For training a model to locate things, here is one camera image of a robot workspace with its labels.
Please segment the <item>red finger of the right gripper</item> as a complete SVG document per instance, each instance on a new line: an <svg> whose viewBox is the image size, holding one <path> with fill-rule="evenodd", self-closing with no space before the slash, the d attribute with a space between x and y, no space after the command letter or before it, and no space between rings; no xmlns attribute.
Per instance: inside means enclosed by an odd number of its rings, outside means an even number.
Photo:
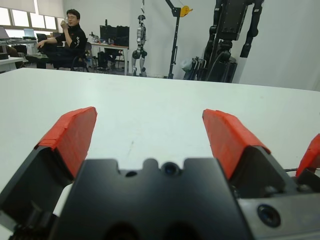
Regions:
<svg viewBox="0 0 320 240"><path fill-rule="evenodd" d="M320 192L320 177L316 175L320 168L320 134L310 142L299 167L296 171L296 180L300 185L309 186L314 192Z"/></svg>

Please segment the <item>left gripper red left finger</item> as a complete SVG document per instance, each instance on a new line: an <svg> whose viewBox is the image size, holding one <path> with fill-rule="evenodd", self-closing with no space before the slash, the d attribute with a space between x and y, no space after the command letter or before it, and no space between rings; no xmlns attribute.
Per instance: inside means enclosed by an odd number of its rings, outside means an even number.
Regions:
<svg viewBox="0 0 320 240"><path fill-rule="evenodd" d="M88 154L95 107L63 114L40 139L0 193L0 224L38 227L49 219L64 188Z"/></svg>

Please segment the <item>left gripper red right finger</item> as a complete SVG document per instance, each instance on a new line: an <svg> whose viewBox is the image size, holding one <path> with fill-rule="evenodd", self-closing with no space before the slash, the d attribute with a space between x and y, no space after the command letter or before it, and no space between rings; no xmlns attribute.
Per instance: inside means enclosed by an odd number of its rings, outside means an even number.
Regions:
<svg viewBox="0 0 320 240"><path fill-rule="evenodd" d="M296 182L271 151L237 117L206 109L202 119L212 154L240 198L269 198L299 192Z"/></svg>

